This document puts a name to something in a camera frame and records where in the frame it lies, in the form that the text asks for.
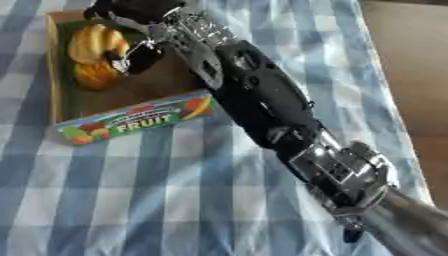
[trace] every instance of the robotic hand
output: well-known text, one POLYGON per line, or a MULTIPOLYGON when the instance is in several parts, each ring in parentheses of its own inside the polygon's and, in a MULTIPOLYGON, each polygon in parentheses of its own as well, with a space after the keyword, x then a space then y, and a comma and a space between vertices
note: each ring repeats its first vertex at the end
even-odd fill
POLYGON ((448 255, 448 215, 389 186, 390 162, 366 144, 342 147, 282 70, 206 13, 179 0, 97 0, 84 14, 147 35, 124 58, 109 56, 123 74, 149 68, 163 45, 173 47, 233 120, 344 226, 346 242, 367 231, 395 255, 448 255))

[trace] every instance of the cardboard box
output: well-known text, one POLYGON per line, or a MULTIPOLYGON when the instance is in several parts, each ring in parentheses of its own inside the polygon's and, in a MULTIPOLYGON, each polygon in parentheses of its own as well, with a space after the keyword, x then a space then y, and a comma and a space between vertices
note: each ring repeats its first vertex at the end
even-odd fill
POLYGON ((80 11, 48 13, 51 121, 71 143, 89 144, 210 112, 210 94, 168 46, 163 59, 141 75, 122 77, 101 92, 79 87, 67 47, 73 32, 89 23, 115 27, 130 43, 142 37, 108 21, 83 21, 80 11))

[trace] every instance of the tablecloth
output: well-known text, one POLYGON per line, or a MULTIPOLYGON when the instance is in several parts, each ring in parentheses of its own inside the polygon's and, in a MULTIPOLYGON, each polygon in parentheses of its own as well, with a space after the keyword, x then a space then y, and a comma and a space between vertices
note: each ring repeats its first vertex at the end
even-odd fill
MULTIPOLYGON (((88 0, 0 2, 0 255, 388 255, 342 229, 220 109, 74 147, 49 124, 44 15, 88 0)), ((430 201, 353 0, 199 3, 280 65, 342 141, 387 155, 430 201)))

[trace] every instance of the pastry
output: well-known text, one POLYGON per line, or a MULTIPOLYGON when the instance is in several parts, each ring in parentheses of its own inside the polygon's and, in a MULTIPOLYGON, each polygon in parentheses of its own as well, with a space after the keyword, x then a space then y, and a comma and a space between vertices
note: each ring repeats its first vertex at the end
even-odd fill
POLYGON ((124 56, 129 44, 118 30, 102 24, 84 27, 74 33, 69 44, 70 58, 82 64, 93 64, 102 59, 106 51, 124 56))

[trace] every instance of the box label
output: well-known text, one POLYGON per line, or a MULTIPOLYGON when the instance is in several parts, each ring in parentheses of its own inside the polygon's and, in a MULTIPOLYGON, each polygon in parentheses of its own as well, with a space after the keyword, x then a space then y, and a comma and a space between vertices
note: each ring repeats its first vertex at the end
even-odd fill
POLYGON ((172 102, 142 105, 84 120, 57 125, 73 144, 83 145, 144 128, 176 124, 210 112, 210 95, 181 98, 172 102))

